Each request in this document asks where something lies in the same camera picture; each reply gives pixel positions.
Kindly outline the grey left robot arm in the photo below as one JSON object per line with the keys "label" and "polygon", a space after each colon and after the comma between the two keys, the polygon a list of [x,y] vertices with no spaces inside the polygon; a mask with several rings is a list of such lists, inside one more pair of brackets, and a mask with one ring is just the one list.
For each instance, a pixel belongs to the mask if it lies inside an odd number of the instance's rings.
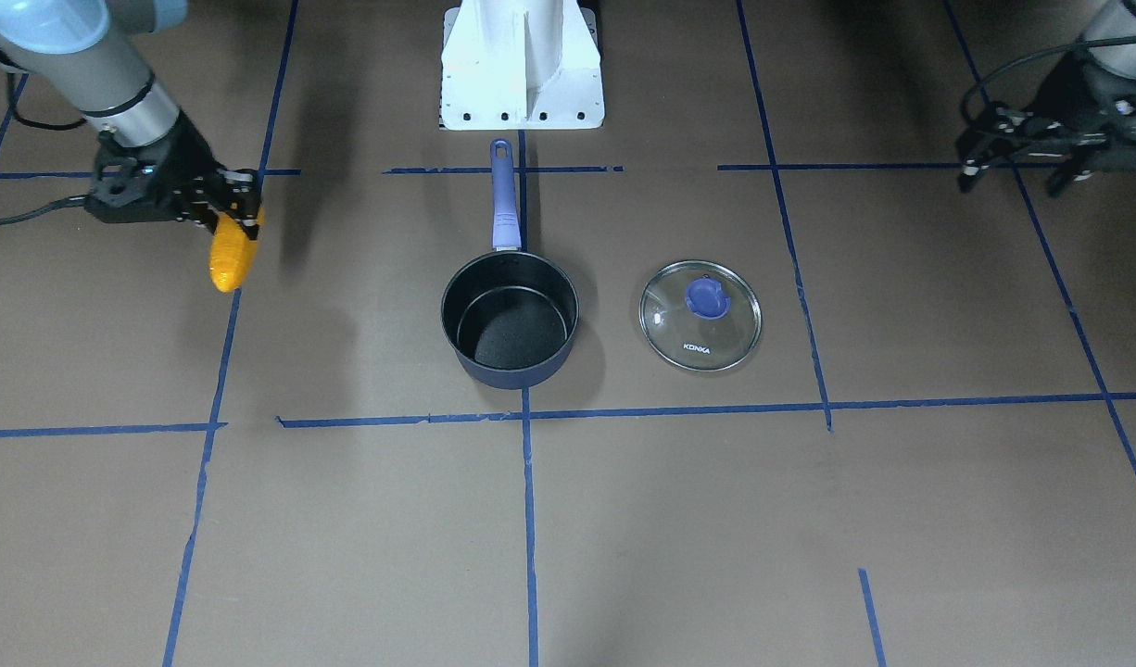
{"label": "grey left robot arm", "polygon": [[[1037,93],[1022,108],[991,100],[970,112],[976,95],[1009,72],[1054,58]],[[1051,157],[1047,194],[1096,172],[1136,173],[1136,1],[1106,1],[1067,44],[1000,65],[959,100],[964,131],[957,137],[957,187],[970,193],[997,165]]]}

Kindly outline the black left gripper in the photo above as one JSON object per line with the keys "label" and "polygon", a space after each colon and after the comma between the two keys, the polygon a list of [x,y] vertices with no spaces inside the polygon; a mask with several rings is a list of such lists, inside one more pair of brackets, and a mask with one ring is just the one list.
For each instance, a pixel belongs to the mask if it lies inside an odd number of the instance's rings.
{"label": "black left gripper", "polygon": [[1106,141],[1106,132],[1074,130],[1031,111],[991,103],[967,120],[959,135],[959,193],[970,194],[982,170],[996,164],[1025,157],[1067,157],[1049,177],[1049,195],[1061,197],[1069,186],[1091,178],[1092,155],[1077,155],[1080,149],[1102,148]]}

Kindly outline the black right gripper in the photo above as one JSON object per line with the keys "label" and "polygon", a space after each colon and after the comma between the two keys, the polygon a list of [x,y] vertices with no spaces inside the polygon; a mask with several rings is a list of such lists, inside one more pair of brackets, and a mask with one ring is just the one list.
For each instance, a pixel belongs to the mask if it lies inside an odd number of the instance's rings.
{"label": "black right gripper", "polygon": [[179,219],[215,233],[225,214],[247,240],[258,241],[264,225],[258,170],[225,169],[185,111],[179,111],[161,148],[161,180]]}

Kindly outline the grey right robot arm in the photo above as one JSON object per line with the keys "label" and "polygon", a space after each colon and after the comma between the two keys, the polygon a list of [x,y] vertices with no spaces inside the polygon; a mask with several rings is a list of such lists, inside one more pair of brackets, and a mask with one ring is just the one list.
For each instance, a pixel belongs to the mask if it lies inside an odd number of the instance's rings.
{"label": "grey right robot arm", "polygon": [[43,77],[97,131],[85,210],[105,223],[192,222],[254,242],[254,170],[219,162],[132,42],[185,20],[185,1],[0,1],[0,62]]}

